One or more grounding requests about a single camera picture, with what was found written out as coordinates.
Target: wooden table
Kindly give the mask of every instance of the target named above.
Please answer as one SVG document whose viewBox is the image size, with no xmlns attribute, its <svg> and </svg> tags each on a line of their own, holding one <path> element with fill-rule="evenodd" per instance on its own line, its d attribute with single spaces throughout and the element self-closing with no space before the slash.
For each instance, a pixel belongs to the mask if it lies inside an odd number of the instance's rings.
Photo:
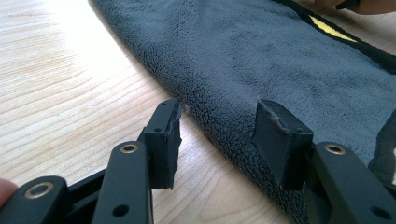
<svg viewBox="0 0 396 224">
<path fill-rule="evenodd" d="M 396 14 L 319 13 L 396 54 Z M 170 97 L 81 0 L 0 2 L 0 84 L 0 176 L 18 185 L 104 169 Z M 175 188 L 153 191 L 157 223 L 289 221 L 186 114 L 181 135 Z"/>
</svg>

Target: gray microfiber towel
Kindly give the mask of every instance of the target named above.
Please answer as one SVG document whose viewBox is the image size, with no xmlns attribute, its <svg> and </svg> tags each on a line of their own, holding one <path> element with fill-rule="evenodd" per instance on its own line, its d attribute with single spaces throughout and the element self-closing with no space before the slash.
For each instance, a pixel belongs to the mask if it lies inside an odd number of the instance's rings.
<svg viewBox="0 0 396 224">
<path fill-rule="evenodd" d="M 394 56 L 287 0 L 93 1 L 219 150 L 295 222 L 308 222 L 302 193 L 281 190 L 251 144 L 258 97 L 285 106 L 315 143 L 352 148 L 391 182 Z"/>
</svg>

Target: black clamp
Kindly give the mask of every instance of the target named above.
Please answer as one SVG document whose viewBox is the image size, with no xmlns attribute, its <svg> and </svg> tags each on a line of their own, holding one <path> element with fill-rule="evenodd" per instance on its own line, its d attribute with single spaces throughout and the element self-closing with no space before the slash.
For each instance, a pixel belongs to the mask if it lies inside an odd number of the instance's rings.
<svg viewBox="0 0 396 224">
<path fill-rule="evenodd" d="M 69 188 L 59 176 L 22 185 L 0 223 L 153 223 L 151 189 L 174 185 L 180 115 L 176 99 L 162 102 L 137 141 L 114 147 L 105 170 Z"/>
<path fill-rule="evenodd" d="M 283 105 L 259 100 L 252 143 L 282 189 L 304 189 L 311 223 L 396 223 L 396 189 L 348 147 L 313 137 Z"/>
</svg>

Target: brass grommet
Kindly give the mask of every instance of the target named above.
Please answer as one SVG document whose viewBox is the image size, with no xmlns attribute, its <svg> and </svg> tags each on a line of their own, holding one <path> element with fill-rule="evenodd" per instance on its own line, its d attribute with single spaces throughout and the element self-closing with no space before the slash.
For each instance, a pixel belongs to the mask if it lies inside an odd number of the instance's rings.
<svg viewBox="0 0 396 224">
<path fill-rule="evenodd" d="M 336 155 L 344 155 L 346 154 L 346 150 L 343 147 L 337 146 L 337 145 L 326 145 L 324 147 L 326 150 L 331 152 L 332 154 Z"/>
<path fill-rule="evenodd" d="M 131 145 L 125 145 L 121 148 L 122 153 L 134 153 L 139 149 L 138 145 L 131 144 Z"/>
<path fill-rule="evenodd" d="M 40 190 L 39 192 L 35 192 L 35 190 L 38 190 L 38 188 L 41 187 L 43 187 L 43 190 Z M 28 190 L 26 190 L 24 196 L 27 199 L 36 199 L 46 195 L 52 189 L 53 189 L 53 184 L 51 182 L 43 182 L 30 187 Z"/>
</svg>

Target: finger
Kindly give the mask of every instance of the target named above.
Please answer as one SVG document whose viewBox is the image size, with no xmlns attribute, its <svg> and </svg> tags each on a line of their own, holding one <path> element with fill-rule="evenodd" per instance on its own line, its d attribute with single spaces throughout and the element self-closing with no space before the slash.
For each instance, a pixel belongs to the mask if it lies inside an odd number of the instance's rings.
<svg viewBox="0 0 396 224">
<path fill-rule="evenodd" d="M 14 183 L 0 178 L 0 208 L 12 196 L 17 188 L 18 187 Z"/>
</svg>

